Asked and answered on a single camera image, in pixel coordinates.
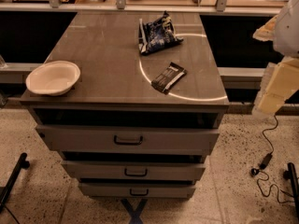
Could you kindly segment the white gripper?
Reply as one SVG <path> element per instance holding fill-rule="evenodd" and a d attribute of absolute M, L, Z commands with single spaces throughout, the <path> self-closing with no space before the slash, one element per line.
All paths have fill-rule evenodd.
<path fill-rule="evenodd" d="M 252 37 L 263 42 L 274 39 L 274 50 L 289 56 L 278 64 L 269 63 L 264 70 L 251 113 L 259 119 L 267 119 L 299 90 L 299 0 L 289 0 L 278 15 L 258 28 Z"/>

